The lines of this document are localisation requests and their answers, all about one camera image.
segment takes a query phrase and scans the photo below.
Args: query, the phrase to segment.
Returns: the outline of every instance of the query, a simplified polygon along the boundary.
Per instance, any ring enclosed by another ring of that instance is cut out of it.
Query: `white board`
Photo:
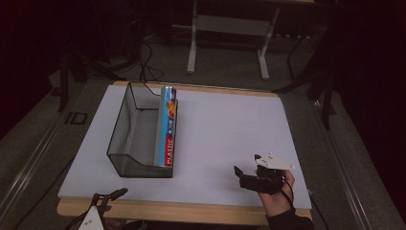
[[[239,188],[234,166],[254,175],[254,154],[272,151],[295,165],[295,207],[311,208],[279,98],[178,90],[173,178],[121,178],[106,152],[124,92],[125,86],[107,88],[59,197],[127,188],[121,199],[261,206],[257,193]]]

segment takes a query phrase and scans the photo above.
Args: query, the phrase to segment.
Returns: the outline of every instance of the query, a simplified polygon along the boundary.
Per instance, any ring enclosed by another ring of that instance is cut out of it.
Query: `table leg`
[[[191,50],[189,51],[189,60],[188,60],[188,74],[194,73],[194,64],[196,62],[196,17],[197,17],[197,1],[193,1],[193,18],[192,18],[192,44]]]
[[[272,21],[271,23],[269,23],[268,30],[265,35],[262,48],[258,50],[260,74],[262,75],[262,79],[265,81],[269,80],[268,68],[266,67],[265,53],[266,50],[268,49],[269,41],[271,40],[272,33],[274,31],[280,10],[281,10],[280,8],[275,9]]]

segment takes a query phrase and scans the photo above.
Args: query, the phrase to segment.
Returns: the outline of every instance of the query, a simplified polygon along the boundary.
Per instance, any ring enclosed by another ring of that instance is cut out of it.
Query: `gray floor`
[[[160,75],[157,70],[164,73],[159,81],[259,91],[270,91],[292,82],[286,56],[295,43],[293,39],[277,36],[271,40],[266,55],[271,80],[264,81],[260,78],[255,49],[239,44],[218,48],[206,44],[204,39],[197,48],[195,73],[187,74],[188,32],[184,35],[174,38],[171,44],[161,42],[158,36],[146,40],[152,48],[148,65],[156,69],[151,69],[151,73],[155,78]],[[148,49],[144,46],[143,57],[147,55]],[[295,74],[304,68],[309,57],[311,52],[306,40],[292,58]],[[119,74],[136,81],[140,69],[135,66]],[[58,73],[50,76],[54,84],[58,83],[57,77]],[[25,192],[14,194],[15,203],[3,200],[1,229],[15,229],[18,223],[18,229],[63,229],[72,219],[56,212],[57,192],[67,173],[63,169],[75,157],[104,90],[112,81],[92,76],[86,84],[70,82],[72,97],[64,113],[57,113],[58,97],[47,96],[0,142],[2,197],[8,195],[8,188],[29,158],[43,153],[37,167],[32,169],[34,175],[22,183],[26,186]],[[312,196],[329,228],[406,229],[339,95],[333,95],[335,114],[330,116],[331,131],[326,131],[320,122],[320,108],[305,96],[307,88],[308,85],[304,85],[280,97],[306,185],[314,192]],[[89,117],[82,126],[65,124],[69,112],[87,113]],[[5,204],[9,204],[7,215]],[[316,229],[326,229],[319,213],[315,209],[311,213]]]

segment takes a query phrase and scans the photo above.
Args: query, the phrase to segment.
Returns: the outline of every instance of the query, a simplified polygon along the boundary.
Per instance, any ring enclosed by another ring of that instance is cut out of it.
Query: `white plastic part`
[[[96,206],[90,207],[86,217],[81,223],[79,230],[103,230],[102,220]]]
[[[278,155],[269,152],[265,157],[257,159],[257,164],[273,170],[296,170],[295,166],[286,162]]]

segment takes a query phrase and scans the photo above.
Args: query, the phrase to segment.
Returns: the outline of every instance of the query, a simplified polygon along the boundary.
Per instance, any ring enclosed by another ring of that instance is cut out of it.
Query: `dark background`
[[[305,34],[304,23],[333,22],[323,41],[330,49],[319,50],[318,61],[335,56],[335,90],[340,92],[388,192],[406,219],[402,170],[406,153],[406,3],[372,0],[359,5],[360,9],[351,13],[294,6],[282,12],[276,32],[300,35]],[[128,8],[135,11],[135,17],[128,15]],[[209,4],[202,10],[213,12],[218,7]],[[244,8],[243,12],[247,17],[266,17],[266,9],[262,10],[258,13]],[[107,55],[133,51],[122,49],[120,41],[135,18],[142,18],[169,37],[171,24],[191,24],[191,12],[189,0],[154,0],[145,5],[124,0],[96,0],[94,4],[78,0],[2,1],[0,138],[52,90],[47,78],[59,68],[61,47],[67,41],[91,58],[108,61]]]

